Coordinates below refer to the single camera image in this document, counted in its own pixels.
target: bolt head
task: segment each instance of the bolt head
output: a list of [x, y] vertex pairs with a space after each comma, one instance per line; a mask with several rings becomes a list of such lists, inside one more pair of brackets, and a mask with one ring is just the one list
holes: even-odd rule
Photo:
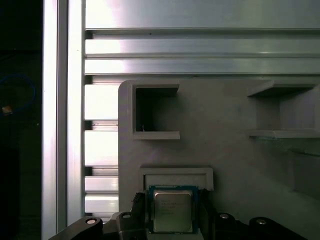
[[263, 219], [257, 219], [256, 222], [258, 224], [260, 224], [260, 225], [266, 225], [267, 224], [266, 220], [263, 220]]
[[88, 221], [86, 221], [87, 224], [94, 224], [97, 220], [95, 219], [89, 219]]
[[228, 219], [228, 218], [229, 218], [229, 215], [228, 215], [228, 214], [225, 214], [225, 213], [222, 213], [222, 214], [220, 214], [220, 218], [222, 218], [222, 219]]

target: gray panel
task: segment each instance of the gray panel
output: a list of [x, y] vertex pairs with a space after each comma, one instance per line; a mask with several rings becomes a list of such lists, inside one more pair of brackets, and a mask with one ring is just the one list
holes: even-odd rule
[[118, 88], [120, 83], [86, 85], [84, 118], [86, 120], [118, 119]]
[[320, 155], [297, 154], [294, 161], [294, 190], [320, 200]]
[[118, 193], [118, 177], [86, 176], [84, 190], [87, 194]]
[[320, 58], [87, 59], [85, 74], [319, 74]]
[[87, 29], [319, 28], [318, 0], [88, 0]]
[[132, 140], [128, 99], [133, 81], [119, 87], [120, 211], [130, 209], [139, 190], [141, 165], [210, 166], [218, 211], [244, 223], [265, 216], [307, 239], [319, 239], [320, 202], [293, 191], [292, 153], [248, 137], [248, 130], [256, 128], [257, 112], [247, 89], [259, 79], [199, 76], [179, 83], [177, 97], [159, 105], [163, 118], [158, 119], [163, 127], [180, 131], [177, 141]]
[[312, 129], [290, 129], [290, 130], [251, 130], [250, 137], [264, 137], [277, 139], [319, 139], [320, 131]]
[[86, 166], [118, 166], [118, 132], [85, 131], [84, 163]]
[[87, 194], [85, 196], [86, 213], [119, 212], [117, 194]]
[[314, 129], [317, 102], [320, 102], [316, 90], [301, 92], [283, 97], [280, 102], [280, 120], [283, 129]]
[[132, 138], [135, 140], [179, 140], [178, 131], [137, 131]]
[[314, 127], [320, 130], [320, 99], [318, 99], [314, 106], [314, 119]]
[[85, 41], [87, 58], [101, 57], [316, 57], [319, 37], [313, 35], [152, 35], [150, 37], [95, 35]]

